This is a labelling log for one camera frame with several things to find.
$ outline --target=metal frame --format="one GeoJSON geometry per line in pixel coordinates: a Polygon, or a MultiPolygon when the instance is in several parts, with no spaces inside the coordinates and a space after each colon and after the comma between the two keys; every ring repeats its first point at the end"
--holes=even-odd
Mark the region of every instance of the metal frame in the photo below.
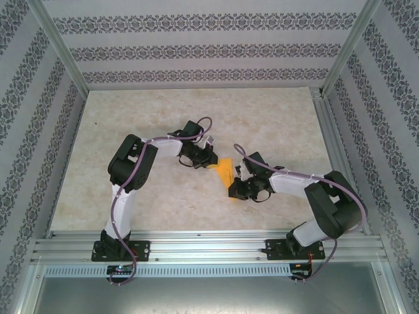
{"type": "MultiPolygon", "coordinates": [[[[310,92],[332,168],[342,172],[355,186],[327,101],[322,98],[318,88],[310,89],[310,92]]],[[[139,263],[139,268],[145,270],[160,266],[190,269],[207,265],[214,268],[243,268],[250,265],[254,269],[285,266],[284,269],[287,269],[290,261],[268,261],[261,249],[265,248],[266,239],[283,239],[288,231],[132,232],[131,238],[151,242],[149,261],[139,263]]],[[[38,239],[14,313],[33,313],[48,268],[68,267],[83,271],[92,266],[109,265],[90,260],[93,243],[99,238],[99,232],[50,232],[47,239],[38,239]]],[[[325,241],[323,245],[326,256],[329,256],[333,243],[325,241]]],[[[306,261],[294,260],[291,263],[299,262],[306,261]]],[[[338,249],[331,262],[370,262],[386,312],[406,313],[381,237],[371,235],[368,226],[364,227],[363,232],[339,238],[338,249]]],[[[289,274],[286,271],[280,274],[265,270],[262,275],[289,274]]],[[[63,277],[69,276],[80,277],[80,274],[63,277]]],[[[165,277],[164,274],[151,272],[148,276],[165,277]]]]}
{"type": "Polygon", "coordinates": [[[57,26],[52,20],[51,16],[46,10],[43,0],[28,0],[27,4],[31,8],[32,13],[42,26],[43,31],[46,33],[51,45],[54,47],[57,55],[60,57],[62,63],[67,69],[71,79],[76,84],[81,96],[84,100],[87,99],[89,94],[89,87],[83,77],[82,72],[77,66],[76,61],[71,55],[70,50],[62,39],[57,26]]]}
{"type": "Polygon", "coordinates": [[[332,68],[329,70],[325,82],[323,83],[322,90],[323,96],[328,95],[330,91],[333,89],[333,85],[335,84],[337,78],[342,72],[343,67],[345,66],[346,62],[348,61],[352,51],[361,38],[362,33],[364,32],[367,24],[369,23],[370,19],[373,17],[375,10],[378,8],[378,5],[381,3],[380,0],[367,0],[359,12],[358,17],[352,26],[349,35],[347,36],[345,43],[342,45],[336,60],[332,64],[332,68]]]}

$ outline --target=marble floor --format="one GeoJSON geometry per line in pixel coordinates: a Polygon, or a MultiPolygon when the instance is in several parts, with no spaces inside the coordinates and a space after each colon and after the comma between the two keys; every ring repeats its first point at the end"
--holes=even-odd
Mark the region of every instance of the marble floor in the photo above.
{"type": "MultiPolygon", "coordinates": [[[[235,166],[239,143],[271,166],[331,169],[308,88],[90,92],[51,229],[103,229],[111,206],[107,166],[124,138],[165,135],[202,116],[213,118],[209,134],[218,157],[235,166]]],[[[289,229],[310,218],[306,199],[274,194],[264,203],[232,201],[215,169],[163,158],[137,193],[132,230],[289,229]]]]}

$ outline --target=enclosure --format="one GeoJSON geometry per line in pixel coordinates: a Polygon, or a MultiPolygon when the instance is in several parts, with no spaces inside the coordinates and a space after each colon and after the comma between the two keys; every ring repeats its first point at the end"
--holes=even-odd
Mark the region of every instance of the enclosure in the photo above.
{"type": "Polygon", "coordinates": [[[1,0],[0,313],[419,313],[417,6],[1,0]],[[109,286],[115,263],[91,260],[109,162],[128,134],[203,116],[234,166],[239,143],[348,180],[368,223],[338,238],[322,274],[294,283],[307,261],[263,252],[313,218],[307,200],[232,201],[215,169],[162,158],[131,220],[148,260],[109,286]]]}

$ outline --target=white arm segment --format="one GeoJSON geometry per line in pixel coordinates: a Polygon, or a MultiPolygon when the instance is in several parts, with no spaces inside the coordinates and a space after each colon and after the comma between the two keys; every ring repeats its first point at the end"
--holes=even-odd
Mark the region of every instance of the white arm segment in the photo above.
{"type": "MultiPolygon", "coordinates": [[[[112,201],[117,195],[119,190],[119,185],[112,186],[112,201]]],[[[132,190],[130,193],[125,193],[122,190],[117,203],[115,204],[115,208],[113,211],[113,218],[115,219],[115,224],[117,226],[118,233],[120,234],[121,238],[125,238],[131,231],[131,215],[132,209],[134,208],[134,200],[136,198],[136,194],[138,191],[132,190]]],[[[111,215],[109,214],[109,220],[107,221],[105,231],[108,236],[112,237],[113,239],[117,238],[115,231],[111,224],[111,215]]]]}
{"type": "MultiPolygon", "coordinates": [[[[158,148],[155,159],[169,156],[177,156],[181,152],[182,148],[182,142],[176,139],[153,141],[151,144],[158,148]]],[[[119,188],[119,185],[112,186],[112,201],[117,195],[119,188]]],[[[115,204],[113,216],[115,218],[115,224],[117,226],[118,233],[122,238],[126,237],[131,231],[130,222],[132,210],[134,208],[134,200],[137,192],[138,190],[132,190],[130,193],[125,193],[125,191],[122,190],[122,193],[119,196],[117,203],[115,204]]],[[[113,239],[117,238],[117,235],[115,234],[115,231],[111,224],[110,214],[105,227],[105,231],[107,235],[109,235],[113,239]]]]}
{"type": "Polygon", "coordinates": [[[293,175],[287,175],[275,172],[270,178],[269,183],[275,193],[286,193],[298,196],[300,198],[306,197],[304,189],[312,183],[318,181],[312,179],[302,179],[293,175]]]}
{"type": "Polygon", "coordinates": [[[158,148],[155,159],[177,156],[182,148],[182,142],[177,139],[163,139],[160,141],[153,141],[151,144],[158,148]]]}
{"type": "Polygon", "coordinates": [[[296,228],[293,232],[295,239],[303,246],[307,247],[314,242],[321,241],[327,238],[327,235],[321,231],[317,221],[306,221],[304,224],[296,228]]]}
{"type": "MultiPolygon", "coordinates": [[[[302,179],[293,175],[283,175],[281,173],[274,173],[271,178],[269,178],[269,183],[276,193],[292,194],[300,198],[306,197],[304,188],[316,182],[318,181],[302,179]]],[[[315,219],[309,220],[296,228],[293,234],[295,239],[303,247],[307,247],[314,242],[321,241],[327,237],[327,235],[321,231],[315,219]]]]}

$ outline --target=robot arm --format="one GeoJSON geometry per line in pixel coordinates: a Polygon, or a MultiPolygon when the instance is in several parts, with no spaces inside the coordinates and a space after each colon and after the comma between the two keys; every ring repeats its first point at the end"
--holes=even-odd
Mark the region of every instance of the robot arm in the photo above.
{"type": "MultiPolygon", "coordinates": [[[[154,160],[178,156],[180,162],[180,158],[185,156],[192,162],[190,167],[195,169],[218,163],[218,157],[213,152],[212,137],[207,137],[204,141],[201,141],[203,142],[202,147],[197,142],[183,139],[184,137],[199,135],[202,132],[201,126],[188,121],[183,130],[170,133],[170,138],[168,137],[167,140],[153,141],[146,146],[141,166],[118,196],[114,208],[115,226],[125,243],[128,243],[130,238],[130,221],[136,194],[145,184],[154,160]]],[[[146,139],[140,139],[135,135],[128,135],[109,163],[108,173],[111,175],[112,200],[117,197],[120,187],[132,174],[136,160],[139,158],[146,141],[146,139]]],[[[110,260],[122,260],[126,256],[126,250],[118,240],[110,216],[100,238],[100,242],[95,244],[95,251],[100,251],[102,256],[109,257],[110,260]]]]}
{"type": "MultiPolygon", "coordinates": [[[[258,152],[249,157],[266,164],[258,152]]],[[[258,193],[266,190],[270,195],[288,193],[307,198],[313,210],[314,219],[301,224],[287,234],[286,250],[293,256],[297,256],[307,247],[328,237],[337,239],[361,222],[359,207],[340,189],[321,181],[302,179],[288,174],[288,170],[283,167],[275,168],[282,170],[281,173],[243,159],[240,166],[236,168],[240,177],[234,178],[233,184],[228,189],[228,196],[240,200],[257,201],[258,193]]],[[[348,181],[338,171],[317,177],[338,183],[356,195],[348,181]]]]}

